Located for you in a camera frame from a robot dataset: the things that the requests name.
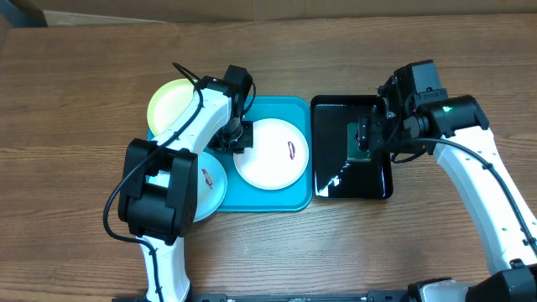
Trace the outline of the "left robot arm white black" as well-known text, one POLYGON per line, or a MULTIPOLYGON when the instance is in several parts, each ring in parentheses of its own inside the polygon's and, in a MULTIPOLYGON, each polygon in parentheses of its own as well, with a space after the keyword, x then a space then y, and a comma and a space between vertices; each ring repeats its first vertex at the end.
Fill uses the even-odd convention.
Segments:
POLYGON ((193 85, 190 105, 162 133, 128 145, 123 178, 103 211, 107 216, 116 200, 129 234, 116 234, 105 221, 106 232, 142 248, 148 277, 143 301, 190 300, 184 237, 195 218, 200 155, 206 148, 241 154, 253 146, 253 125, 243 118, 252 106, 247 98, 256 92, 248 71, 229 65, 217 79, 175 68, 193 85))

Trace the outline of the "yellow plate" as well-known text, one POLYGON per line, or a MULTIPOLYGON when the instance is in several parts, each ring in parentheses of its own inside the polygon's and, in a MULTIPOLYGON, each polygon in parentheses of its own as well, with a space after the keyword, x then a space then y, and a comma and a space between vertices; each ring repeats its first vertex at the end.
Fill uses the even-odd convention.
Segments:
POLYGON ((154 136, 161 134, 190 105, 194 87, 186 79, 170 81, 151 97, 147 109, 149 130, 154 136))

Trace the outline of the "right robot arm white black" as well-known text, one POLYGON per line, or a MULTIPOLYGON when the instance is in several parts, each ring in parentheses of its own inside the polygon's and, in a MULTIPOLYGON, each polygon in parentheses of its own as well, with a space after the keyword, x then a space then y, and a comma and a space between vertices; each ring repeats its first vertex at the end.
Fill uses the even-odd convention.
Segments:
POLYGON ((397 69, 378 88, 383 113, 361 117, 347 157, 374 162, 435 157, 481 239, 490 273, 473 284, 436 278, 410 284, 404 301, 534 301, 536 218, 499 155, 490 122, 473 96, 450 97, 432 60, 397 69))

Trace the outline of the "white plate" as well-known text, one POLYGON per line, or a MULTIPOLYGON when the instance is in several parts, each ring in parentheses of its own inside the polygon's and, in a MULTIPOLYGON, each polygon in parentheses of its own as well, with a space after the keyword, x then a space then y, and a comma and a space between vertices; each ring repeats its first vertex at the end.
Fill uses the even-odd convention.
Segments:
POLYGON ((233 155, 239 175, 262 190, 292 185, 305 172, 310 158, 305 135, 293 124, 277 118, 253 123, 253 146, 233 155))

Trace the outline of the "green yellow sponge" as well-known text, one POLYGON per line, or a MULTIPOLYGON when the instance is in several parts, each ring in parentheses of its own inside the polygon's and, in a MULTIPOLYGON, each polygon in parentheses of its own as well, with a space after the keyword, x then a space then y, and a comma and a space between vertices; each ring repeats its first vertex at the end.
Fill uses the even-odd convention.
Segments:
POLYGON ((352 162, 368 162, 368 131, 367 127, 357 122, 347 125, 347 160, 352 162))

